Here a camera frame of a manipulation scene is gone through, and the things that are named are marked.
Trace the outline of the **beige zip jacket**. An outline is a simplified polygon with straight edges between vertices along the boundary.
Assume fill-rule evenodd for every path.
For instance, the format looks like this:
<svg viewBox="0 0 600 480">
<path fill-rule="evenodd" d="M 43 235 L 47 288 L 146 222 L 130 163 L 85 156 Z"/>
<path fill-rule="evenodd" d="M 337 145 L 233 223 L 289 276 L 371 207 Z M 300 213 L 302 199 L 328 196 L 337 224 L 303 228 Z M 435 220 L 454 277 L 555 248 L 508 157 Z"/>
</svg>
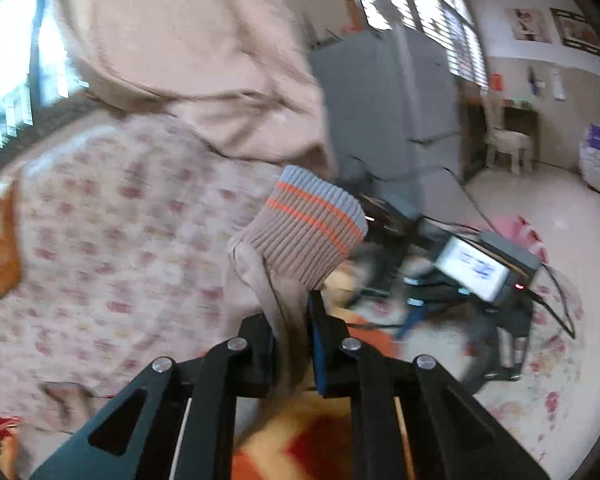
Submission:
<svg viewBox="0 0 600 480">
<path fill-rule="evenodd" d="M 268 197 L 227 242 L 221 330 L 262 312 L 278 352 L 275 387 L 309 365 L 311 290 L 367 232 L 360 203 L 332 183 L 323 93 L 284 0 L 50 0 L 70 58 L 97 99 L 160 108 L 240 162 L 245 193 L 264 170 Z"/>
</svg>

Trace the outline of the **floral floor rug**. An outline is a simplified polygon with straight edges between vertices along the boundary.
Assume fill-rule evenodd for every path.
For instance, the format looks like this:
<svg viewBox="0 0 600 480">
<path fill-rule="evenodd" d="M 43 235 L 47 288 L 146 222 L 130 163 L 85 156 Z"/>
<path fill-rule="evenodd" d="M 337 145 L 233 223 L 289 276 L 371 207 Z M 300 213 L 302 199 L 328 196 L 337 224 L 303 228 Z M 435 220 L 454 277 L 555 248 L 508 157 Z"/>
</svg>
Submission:
<svg viewBox="0 0 600 480">
<path fill-rule="evenodd" d="M 362 333 L 384 333 L 397 359 L 412 362 L 430 354 L 465 386 L 475 382 L 480 404 L 542 465 L 564 449 L 567 416 L 580 384 L 584 351 L 582 338 L 571 339 L 560 322 L 580 324 L 582 302 L 573 284 L 555 271 L 535 275 L 532 292 L 520 304 L 494 313 L 458 304 L 434 308 L 399 337 L 398 325 L 411 307 L 405 301 L 407 282 L 431 268 L 421 250 L 402 264 L 400 283 L 391 298 L 365 300 L 356 307 L 370 328 Z"/>
</svg>

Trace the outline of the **orange yellow red blanket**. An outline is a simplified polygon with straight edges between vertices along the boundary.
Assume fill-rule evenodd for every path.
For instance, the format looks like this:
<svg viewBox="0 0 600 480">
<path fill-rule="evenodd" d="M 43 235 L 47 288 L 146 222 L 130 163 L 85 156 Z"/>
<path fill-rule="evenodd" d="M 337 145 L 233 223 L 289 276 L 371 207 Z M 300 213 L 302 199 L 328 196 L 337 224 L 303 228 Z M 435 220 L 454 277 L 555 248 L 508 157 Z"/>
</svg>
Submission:
<svg viewBox="0 0 600 480">
<path fill-rule="evenodd" d="M 27 479 L 158 356 L 186 361 L 221 341 L 213 322 L 115 301 L 0 300 L 0 471 Z M 350 404 L 306 391 L 236 444 L 235 479 L 350 479 Z"/>
</svg>

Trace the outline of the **device with lit screen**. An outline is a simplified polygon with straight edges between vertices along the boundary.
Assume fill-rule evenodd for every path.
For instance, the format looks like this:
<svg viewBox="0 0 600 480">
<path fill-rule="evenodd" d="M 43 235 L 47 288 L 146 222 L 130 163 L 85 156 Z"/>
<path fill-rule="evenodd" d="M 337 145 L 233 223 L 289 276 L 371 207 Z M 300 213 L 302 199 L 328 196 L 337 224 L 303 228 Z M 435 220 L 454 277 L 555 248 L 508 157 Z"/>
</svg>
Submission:
<svg viewBox="0 0 600 480">
<path fill-rule="evenodd" d="M 530 285 L 541 259 L 494 232 L 476 240 L 449 235 L 432 268 L 404 278 L 407 316 L 396 336 L 404 338 L 431 315 L 467 306 L 475 355 L 462 383 L 472 393 L 487 382 L 516 382 L 526 360 L 533 299 Z"/>
</svg>

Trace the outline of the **floral white quilt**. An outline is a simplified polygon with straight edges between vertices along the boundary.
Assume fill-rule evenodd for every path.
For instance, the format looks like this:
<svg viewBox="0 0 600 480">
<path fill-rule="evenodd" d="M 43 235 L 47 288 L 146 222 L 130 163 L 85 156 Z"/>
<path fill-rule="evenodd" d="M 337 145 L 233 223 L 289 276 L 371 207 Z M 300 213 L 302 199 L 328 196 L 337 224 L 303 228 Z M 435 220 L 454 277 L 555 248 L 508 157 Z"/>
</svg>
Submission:
<svg viewBox="0 0 600 480">
<path fill-rule="evenodd" d="M 258 304 L 228 287 L 230 243 L 279 175 L 159 115 L 87 130 L 22 166 L 0 416 L 33 422 L 54 382 L 113 396 L 158 356 L 186 361 L 233 337 Z"/>
</svg>

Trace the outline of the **white chair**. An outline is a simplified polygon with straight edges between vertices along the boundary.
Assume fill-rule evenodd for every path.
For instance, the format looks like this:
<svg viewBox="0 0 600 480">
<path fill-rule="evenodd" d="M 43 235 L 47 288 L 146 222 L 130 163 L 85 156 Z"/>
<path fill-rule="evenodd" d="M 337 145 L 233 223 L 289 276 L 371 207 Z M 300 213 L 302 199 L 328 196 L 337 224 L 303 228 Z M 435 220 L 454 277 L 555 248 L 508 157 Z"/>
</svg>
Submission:
<svg viewBox="0 0 600 480">
<path fill-rule="evenodd" d="M 481 89 L 484 116 L 486 116 L 486 166 L 492 168 L 496 154 L 509 154 L 510 171 L 532 171 L 534 144 L 528 134 L 506 129 L 504 106 L 498 94 L 490 88 Z"/>
</svg>

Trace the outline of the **dark wooden desk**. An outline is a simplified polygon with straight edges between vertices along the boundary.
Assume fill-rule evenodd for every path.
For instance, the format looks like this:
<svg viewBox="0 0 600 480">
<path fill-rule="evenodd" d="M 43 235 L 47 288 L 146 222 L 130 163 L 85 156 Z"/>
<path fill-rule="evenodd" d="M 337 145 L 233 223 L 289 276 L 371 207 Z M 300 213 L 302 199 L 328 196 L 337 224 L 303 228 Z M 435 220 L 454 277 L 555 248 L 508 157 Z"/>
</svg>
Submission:
<svg viewBox="0 0 600 480">
<path fill-rule="evenodd" d="M 510 171 L 531 172 L 539 151 L 539 116 L 534 110 L 507 106 L 494 91 L 460 97 L 460 168 L 465 180 L 491 168 L 506 155 Z"/>
</svg>

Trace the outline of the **grey cabinet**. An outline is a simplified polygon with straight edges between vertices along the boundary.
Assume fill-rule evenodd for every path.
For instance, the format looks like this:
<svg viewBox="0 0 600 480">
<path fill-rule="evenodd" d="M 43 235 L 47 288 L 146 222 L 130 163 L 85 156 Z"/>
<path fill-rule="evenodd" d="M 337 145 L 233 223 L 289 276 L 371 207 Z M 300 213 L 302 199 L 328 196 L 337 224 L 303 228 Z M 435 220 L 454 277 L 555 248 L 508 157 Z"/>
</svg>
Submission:
<svg viewBox="0 0 600 480">
<path fill-rule="evenodd" d="M 314 50 L 309 61 L 340 179 L 370 177 L 376 196 L 404 214 L 459 219 L 460 118 L 440 44 L 396 25 Z"/>
</svg>

